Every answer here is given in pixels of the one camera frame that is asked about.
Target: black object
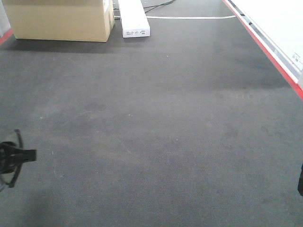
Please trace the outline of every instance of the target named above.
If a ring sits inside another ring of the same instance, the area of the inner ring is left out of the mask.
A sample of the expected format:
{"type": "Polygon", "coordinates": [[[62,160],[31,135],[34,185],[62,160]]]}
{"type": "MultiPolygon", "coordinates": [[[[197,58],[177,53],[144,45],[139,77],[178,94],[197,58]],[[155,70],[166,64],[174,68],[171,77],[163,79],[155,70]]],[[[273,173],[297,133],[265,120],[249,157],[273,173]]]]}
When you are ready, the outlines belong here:
{"type": "Polygon", "coordinates": [[[145,13],[147,13],[147,12],[152,11],[153,9],[155,9],[155,8],[157,8],[157,7],[159,7],[159,6],[167,6],[167,5],[171,4],[171,3],[173,3],[174,1],[175,1],[175,0],[171,0],[171,1],[168,1],[168,2],[164,2],[164,3],[160,4],[160,5],[145,6],[145,7],[143,7],[143,8],[144,8],[144,9],[152,8],[152,9],[149,9],[148,11],[145,12],[145,13]]]}
{"type": "Polygon", "coordinates": [[[4,188],[4,184],[9,188],[15,186],[23,163],[36,161],[36,150],[23,149],[20,131],[15,130],[15,133],[19,145],[11,141],[0,142],[0,191],[4,188]],[[2,174],[10,173],[14,173],[14,176],[9,183],[1,179],[2,174]]]}
{"type": "Polygon", "coordinates": [[[298,191],[299,191],[300,195],[303,196],[303,165],[301,167],[301,175],[300,175],[299,183],[298,183],[298,191]]]}

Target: white device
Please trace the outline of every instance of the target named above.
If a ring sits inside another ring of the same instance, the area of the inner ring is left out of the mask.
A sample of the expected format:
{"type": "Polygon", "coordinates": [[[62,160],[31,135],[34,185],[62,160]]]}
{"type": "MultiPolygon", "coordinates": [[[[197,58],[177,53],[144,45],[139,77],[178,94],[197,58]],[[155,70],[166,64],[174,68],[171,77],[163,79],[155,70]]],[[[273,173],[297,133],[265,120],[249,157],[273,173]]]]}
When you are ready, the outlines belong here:
{"type": "Polygon", "coordinates": [[[119,0],[123,38],[151,35],[144,8],[140,0],[119,0]]]}

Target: white line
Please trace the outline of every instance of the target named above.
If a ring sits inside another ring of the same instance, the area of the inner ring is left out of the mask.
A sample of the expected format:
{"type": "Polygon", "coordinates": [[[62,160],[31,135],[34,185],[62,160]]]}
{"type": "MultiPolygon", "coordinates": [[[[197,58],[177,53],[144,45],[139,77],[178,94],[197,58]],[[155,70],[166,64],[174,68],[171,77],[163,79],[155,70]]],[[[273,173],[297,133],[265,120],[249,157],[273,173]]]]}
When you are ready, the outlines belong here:
{"type": "Polygon", "coordinates": [[[174,20],[218,20],[218,19],[230,19],[236,16],[226,16],[226,17],[158,17],[158,16],[147,16],[150,19],[174,19],[174,20]]]}

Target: red floor stripe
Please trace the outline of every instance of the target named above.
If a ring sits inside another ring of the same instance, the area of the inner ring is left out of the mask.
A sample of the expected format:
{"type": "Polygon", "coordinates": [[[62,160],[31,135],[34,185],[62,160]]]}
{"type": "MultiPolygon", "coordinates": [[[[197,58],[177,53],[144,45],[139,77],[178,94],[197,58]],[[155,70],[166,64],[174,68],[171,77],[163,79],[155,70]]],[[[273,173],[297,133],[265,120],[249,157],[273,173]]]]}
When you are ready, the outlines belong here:
{"type": "Polygon", "coordinates": [[[297,95],[303,100],[303,90],[300,88],[299,85],[297,85],[289,76],[289,74],[282,68],[282,66],[275,60],[275,58],[269,53],[269,51],[265,48],[265,46],[259,41],[259,39],[251,32],[251,30],[247,27],[247,25],[243,22],[243,19],[240,18],[235,10],[231,8],[228,4],[228,0],[223,0],[225,4],[230,8],[232,12],[237,16],[237,18],[240,20],[240,22],[244,25],[246,30],[249,32],[251,37],[255,40],[255,42],[259,45],[259,47],[262,49],[262,51],[266,54],[266,56],[270,59],[270,61],[273,63],[273,65],[276,67],[276,69],[282,74],[284,79],[289,83],[289,85],[293,88],[293,90],[297,93],[297,95]]]}
{"type": "Polygon", "coordinates": [[[12,30],[9,30],[7,33],[5,33],[4,36],[0,38],[0,46],[4,44],[4,42],[7,41],[12,34],[13,34],[12,30]]]}

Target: white wall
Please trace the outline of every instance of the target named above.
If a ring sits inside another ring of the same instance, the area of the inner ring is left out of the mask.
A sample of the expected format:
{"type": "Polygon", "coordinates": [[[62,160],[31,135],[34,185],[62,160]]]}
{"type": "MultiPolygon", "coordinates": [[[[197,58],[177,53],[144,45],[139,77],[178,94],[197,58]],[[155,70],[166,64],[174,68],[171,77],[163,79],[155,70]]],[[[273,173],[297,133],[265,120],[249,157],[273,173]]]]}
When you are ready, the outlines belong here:
{"type": "Polygon", "coordinates": [[[232,0],[303,73],[303,0],[232,0]]]}
{"type": "Polygon", "coordinates": [[[9,20],[6,16],[2,1],[0,0],[0,37],[10,29],[9,20]]]}

